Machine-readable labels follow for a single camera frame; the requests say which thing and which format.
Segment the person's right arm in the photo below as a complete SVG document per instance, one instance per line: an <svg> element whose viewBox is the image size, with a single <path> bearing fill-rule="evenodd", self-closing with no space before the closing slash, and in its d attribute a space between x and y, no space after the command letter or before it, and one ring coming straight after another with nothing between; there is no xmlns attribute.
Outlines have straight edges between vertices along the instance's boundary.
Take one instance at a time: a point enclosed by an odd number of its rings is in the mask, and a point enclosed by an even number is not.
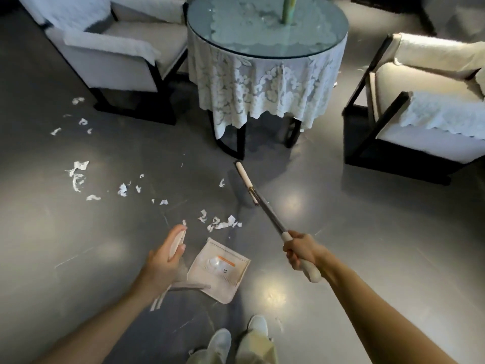
<svg viewBox="0 0 485 364"><path fill-rule="evenodd" d="M286 242L283 250L290 264L299 270L302 258L317 266L343 306L373 364L456 364L310 235L289 233L294 239Z"/></svg>

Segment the beige pants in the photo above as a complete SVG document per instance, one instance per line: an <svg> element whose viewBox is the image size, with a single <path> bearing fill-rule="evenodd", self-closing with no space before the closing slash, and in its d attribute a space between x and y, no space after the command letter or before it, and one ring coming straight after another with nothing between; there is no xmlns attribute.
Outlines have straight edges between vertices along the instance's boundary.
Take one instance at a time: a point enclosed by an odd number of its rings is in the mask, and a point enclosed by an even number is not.
<svg viewBox="0 0 485 364"><path fill-rule="evenodd" d="M219 355L208 350L195 352L187 364L222 364ZM278 364L275 345L257 332L247 333L236 353L236 364Z"/></svg>

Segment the white shoe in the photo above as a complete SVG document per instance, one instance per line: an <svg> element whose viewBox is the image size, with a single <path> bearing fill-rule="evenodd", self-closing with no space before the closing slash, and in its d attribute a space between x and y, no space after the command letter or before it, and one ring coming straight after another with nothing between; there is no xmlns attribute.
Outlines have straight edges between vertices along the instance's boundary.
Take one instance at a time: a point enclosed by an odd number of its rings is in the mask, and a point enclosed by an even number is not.
<svg viewBox="0 0 485 364"><path fill-rule="evenodd" d="M215 352L221 358L222 364L226 364L227 355L231 348L231 334L225 328L221 328L212 336L207 346L208 352Z"/></svg>
<svg viewBox="0 0 485 364"><path fill-rule="evenodd" d="M255 331L262 334L264 337L268 337L268 323L262 315L254 315L247 324L248 331Z"/></svg>

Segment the hand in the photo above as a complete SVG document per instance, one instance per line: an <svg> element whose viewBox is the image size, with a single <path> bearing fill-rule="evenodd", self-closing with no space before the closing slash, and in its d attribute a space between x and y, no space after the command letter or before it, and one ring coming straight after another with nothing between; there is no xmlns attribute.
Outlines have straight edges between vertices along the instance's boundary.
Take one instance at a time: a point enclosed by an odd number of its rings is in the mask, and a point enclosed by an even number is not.
<svg viewBox="0 0 485 364"><path fill-rule="evenodd" d="M293 230L288 230L288 233L293 240L287 241L283 245L283 251L286 251L286 257L293 269L296 271L301 270L301 258L316 265L320 273L322 273L322 263L325 260L325 256L330 254L328 249L318 244L311 235Z"/></svg>
<svg viewBox="0 0 485 364"><path fill-rule="evenodd" d="M147 305L164 293L174 281L185 244L179 245L172 258L169 258L170 246L179 232L186 229L183 225L177 225L170 230L163 244L156 251L149 252L147 262L134 281L130 293L146 300Z"/></svg>

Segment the person's left hand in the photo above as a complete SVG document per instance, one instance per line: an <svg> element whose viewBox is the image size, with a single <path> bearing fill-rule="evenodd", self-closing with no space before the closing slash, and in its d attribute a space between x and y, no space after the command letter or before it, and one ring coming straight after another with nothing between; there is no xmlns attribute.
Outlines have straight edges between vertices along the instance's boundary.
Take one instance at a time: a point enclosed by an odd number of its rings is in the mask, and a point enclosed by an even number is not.
<svg viewBox="0 0 485 364"><path fill-rule="evenodd" d="M163 244L156 251L149 252L147 262L134 281L130 293L145 300L147 305L174 281L185 244L179 245L172 259L169 258L170 246L179 232L186 229L183 225L177 225L170 230Z"/></svg>

